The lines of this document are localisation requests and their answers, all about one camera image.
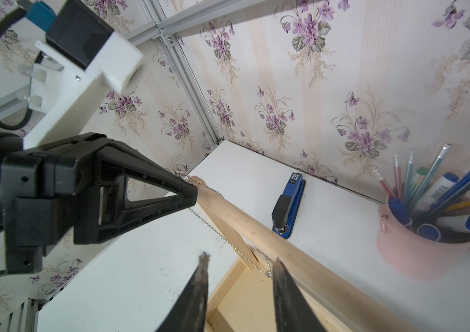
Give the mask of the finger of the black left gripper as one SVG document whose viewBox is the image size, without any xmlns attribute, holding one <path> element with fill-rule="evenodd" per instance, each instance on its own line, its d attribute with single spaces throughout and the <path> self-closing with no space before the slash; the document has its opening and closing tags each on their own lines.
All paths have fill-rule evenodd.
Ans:
<svg viewBox="0 0 470 332">
<path fill-rule="evenodd" d="M 122 142 L 99 148 L 74 243 L 99 244 L 196 204 L 197 188 Z"/>
</svg>

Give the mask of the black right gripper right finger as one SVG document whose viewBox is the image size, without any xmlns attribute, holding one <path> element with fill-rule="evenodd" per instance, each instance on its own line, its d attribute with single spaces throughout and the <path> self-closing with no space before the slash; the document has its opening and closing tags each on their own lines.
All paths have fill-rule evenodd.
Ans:
<svg viewBox="0 0 470 332">
<path fill-rule="evenodd" d="M 277 331 L 326 331 L 280 259 L 272 265 L 272 287 Z"/>
</svg>

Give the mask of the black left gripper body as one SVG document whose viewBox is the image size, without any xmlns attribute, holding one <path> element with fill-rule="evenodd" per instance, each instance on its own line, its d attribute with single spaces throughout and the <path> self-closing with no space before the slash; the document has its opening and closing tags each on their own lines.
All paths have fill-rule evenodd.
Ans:
<svg viewBox="0 0 470 332">
<path fill-rule="evenodd" d="M 106 241 L 96 160 L 105 145 L 105 135 L 90 133 L 26 150 L 21 137 L 0 132 L 0 276 L 40 272 L 67 232 L 80 245 Z"/>
</svg>

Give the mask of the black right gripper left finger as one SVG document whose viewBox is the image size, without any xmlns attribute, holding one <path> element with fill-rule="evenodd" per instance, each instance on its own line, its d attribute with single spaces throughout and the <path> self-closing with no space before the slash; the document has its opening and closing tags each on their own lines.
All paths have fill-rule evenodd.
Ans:
<svg viewBox="0 0 470 332">
<path fill-rule="evenodd" d="M 189 282 L 157 332 L 205 330 L 208 303 L 210 255 L 200 254 L 198 265 Z"/>
</svg>

